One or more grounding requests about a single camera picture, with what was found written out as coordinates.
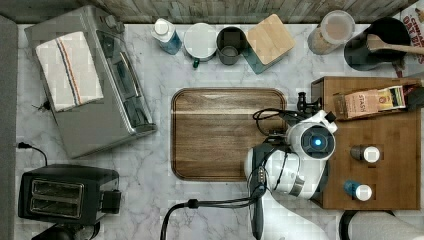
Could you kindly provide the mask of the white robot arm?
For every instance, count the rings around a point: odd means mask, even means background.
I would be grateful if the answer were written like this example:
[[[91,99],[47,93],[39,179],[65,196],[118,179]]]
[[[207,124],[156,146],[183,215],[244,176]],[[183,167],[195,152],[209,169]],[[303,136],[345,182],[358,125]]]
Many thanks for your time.
[[[288,194],[310,199],[325,185],[328,159],[336,147],[335,115],[313,115],[275,109],[287,131],[251,148],[244,164],[253,199],[250,226],[256,240],[329,240],[315,223],[287,209],[274,198]]]

